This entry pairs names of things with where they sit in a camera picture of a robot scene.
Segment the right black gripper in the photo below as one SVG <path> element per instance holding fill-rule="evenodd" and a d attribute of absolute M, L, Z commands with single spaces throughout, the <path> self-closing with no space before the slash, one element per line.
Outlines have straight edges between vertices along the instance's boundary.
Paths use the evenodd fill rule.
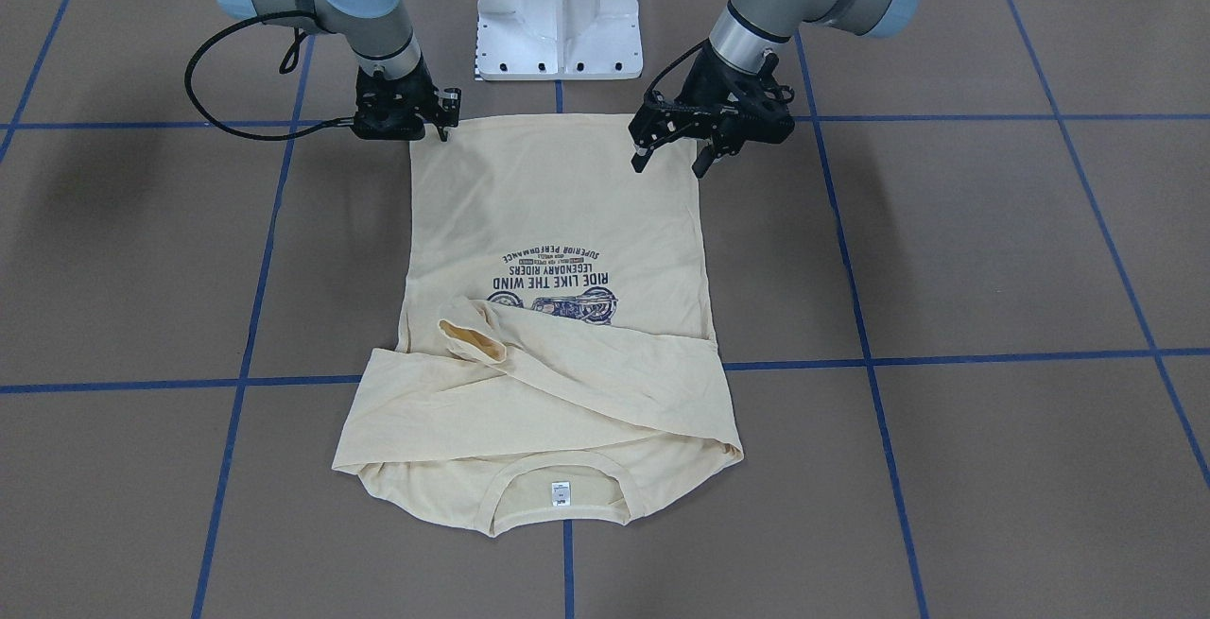
<path fill-rule="evenodd" d="M 459 127 L 461 99 L 459 88 L 437 88 L 424 60 L 399 79 L 361 71 L 352 132 L 363 140 L 419 141 L 432 125 L 445 144 Z"/>

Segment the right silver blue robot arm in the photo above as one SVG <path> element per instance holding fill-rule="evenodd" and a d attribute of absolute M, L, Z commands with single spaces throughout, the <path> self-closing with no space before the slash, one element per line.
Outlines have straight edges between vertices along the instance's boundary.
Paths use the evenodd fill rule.
<path fill-rule="evenodd" d="M 358 64 L 357 108 L 322 129 L 346 127 L 364 140 L 417 141 L 428 128 L 442 141 L 459 126 L 457 88 L 437 88 L 403 0 L 217 0 L 236 24 L 290 27 L 293 41 L 280 73 L 296 66 L 309 35 L 346 39 Z"/>

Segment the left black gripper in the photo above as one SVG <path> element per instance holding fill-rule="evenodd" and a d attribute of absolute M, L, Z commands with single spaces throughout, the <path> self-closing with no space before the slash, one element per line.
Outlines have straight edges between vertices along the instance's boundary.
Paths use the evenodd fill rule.
<path fill-rule="evenodd" d="M 678 98 L 669 99 L 658 89 L 666 74 L 693 60 Z M 705 143 L 692 163 L 696 179 L 703 179 L 713 163 L 734 154 L 748 143 L 782 144 L 794 129 L 789 105 L 795 91 L 774 81 L 778 54 L 765 50 L 757 54 L 755 73 L 738 71 L 722 59 L 707 41 L 666 66 L 644 91 L 641 106 L 630 120 L 634 155 L 632 170 L 641 174 L 653 150 L 679 138 L 697 138 Z"/>

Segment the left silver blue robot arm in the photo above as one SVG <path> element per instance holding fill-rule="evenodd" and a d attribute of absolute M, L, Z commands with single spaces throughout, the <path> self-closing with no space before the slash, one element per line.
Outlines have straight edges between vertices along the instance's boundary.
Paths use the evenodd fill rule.
<path fill-rule="evenodd" d="M 649 83 L 630 120 L 632 168 L 644 170 L 658 147 L 701 140 L 696 177 L 749 141 L 777 145 L 791 135 L 794 89 L 774 80 L 779 51 L 802 24 L 858 37 L 891 37 L 908 27 L 920 0 L 727 0 L 708 37 L 682 52 L 690 60 L 674 98 Z"/>

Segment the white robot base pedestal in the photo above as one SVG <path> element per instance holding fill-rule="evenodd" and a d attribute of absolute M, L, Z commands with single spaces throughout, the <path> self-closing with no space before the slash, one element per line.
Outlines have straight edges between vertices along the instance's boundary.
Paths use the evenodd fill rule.
<path fill-rule="evenodd" d="M 638 0 L 478 0 L 476 77 L 485 81 L 641 76 Z"/>

